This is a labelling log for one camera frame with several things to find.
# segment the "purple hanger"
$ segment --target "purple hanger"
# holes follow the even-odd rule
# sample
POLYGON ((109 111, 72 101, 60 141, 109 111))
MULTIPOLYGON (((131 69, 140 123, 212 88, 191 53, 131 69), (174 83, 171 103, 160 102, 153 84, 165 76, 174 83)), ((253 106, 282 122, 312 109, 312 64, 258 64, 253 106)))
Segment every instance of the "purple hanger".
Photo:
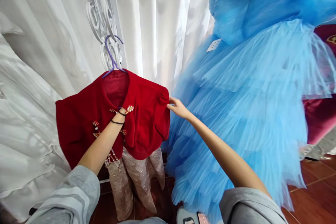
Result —
MULTIPOLYGON (((124 44, 123 41, 122 41, 117 35, 114 35, 114 36, 115 36, 116 38, 118 38, 122 44, 124 44)), ((119 68, 119 67, 118 67, 118 64, 117 64, 116 61, 113 59, 113 56, 112 56, 112 54, 111 54, 111 52, 110 52, 110 49, 109 49, 109 47, 107 46, 107 40, 109 39, 109 37, 111 37, 111 35, 108 35, 108 36, 105 38, 105 47, 106 47, 107 52, 108 52, 108 54, 110 55, 110 58, 111 58, 111 60, 112 60, 112 69, 111 69, 110 71, 108 71, 106 74, 104 74, 104 75, 103 75, 103 78, 106 77, 106 75, 108 75, 110 72, 112 72, 112 71, 114 70, 114 66, 115 66, 117 69, 119 69, 120 71, 126 72, 124 69, 119 68)))

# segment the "hand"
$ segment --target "hand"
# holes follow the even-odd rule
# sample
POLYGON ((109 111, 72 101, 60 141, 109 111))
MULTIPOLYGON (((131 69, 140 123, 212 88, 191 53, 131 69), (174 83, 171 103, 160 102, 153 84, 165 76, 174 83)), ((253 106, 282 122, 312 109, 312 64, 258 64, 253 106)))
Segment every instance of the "hand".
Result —
POLYGON ((167 104, 167 108, 173 111, 176 115, 187 120, 192 118, 193 114, 183 105, 180 100, 169 96, 169 103, 173 105, 167 104))

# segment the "gray sleeve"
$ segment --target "gray sleeve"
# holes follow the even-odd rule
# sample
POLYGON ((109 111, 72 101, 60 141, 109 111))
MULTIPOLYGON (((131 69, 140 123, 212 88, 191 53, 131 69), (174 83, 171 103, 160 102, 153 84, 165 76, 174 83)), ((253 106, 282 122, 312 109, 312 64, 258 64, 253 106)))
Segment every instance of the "gray sleeve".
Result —
POLYGON ((26 224, 88 224, 99 195, 97 176, 76 166, 26 224))
POLYGON ((278 205, 257 189, 226 190, 219 208, 226 224, 288 224, 278 205))

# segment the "tiled floor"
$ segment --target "tiled floor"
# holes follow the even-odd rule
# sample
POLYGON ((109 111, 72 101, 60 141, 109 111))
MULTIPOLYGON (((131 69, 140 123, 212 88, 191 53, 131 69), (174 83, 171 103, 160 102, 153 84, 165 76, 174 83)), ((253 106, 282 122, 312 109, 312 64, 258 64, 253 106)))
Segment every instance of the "tiled floor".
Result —
MULTIPOLYGON (((301 162, 303 178, 307 189, 289 186, 295 212, 282 209, 289 224, 329 224, 336 223, 336 156, 329 160, 301 162)), ((167 177, 163 191, 158 181, 152 181, 152 197, 157 208, 156 216, 169 224, 176 224, 176 213, 182 205, 174 206, 171 194, 174 178, 167 177)), ((128 219, 144 219, 154 216, 134 197, 134 210, 128 219)), ((90 224, 118 223, 113 196, 109 183, 101 185, 101 196, 92 215, 90 224)))

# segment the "clothing rack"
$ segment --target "clothing rack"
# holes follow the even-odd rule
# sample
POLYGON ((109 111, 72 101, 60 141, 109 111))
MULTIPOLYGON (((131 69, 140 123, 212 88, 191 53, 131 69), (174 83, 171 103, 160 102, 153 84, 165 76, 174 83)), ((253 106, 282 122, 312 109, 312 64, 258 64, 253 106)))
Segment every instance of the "clothing rack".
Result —
POLYGON ((101 44, 100 55, 106 71, 112 69, 112 60, 105 47, 105 38, 110 35, 107 45, 113 52, 120 68, 127 68, 124 45, 118 16, 117 0, 88 0, 86 14, 96 39, 101 44))

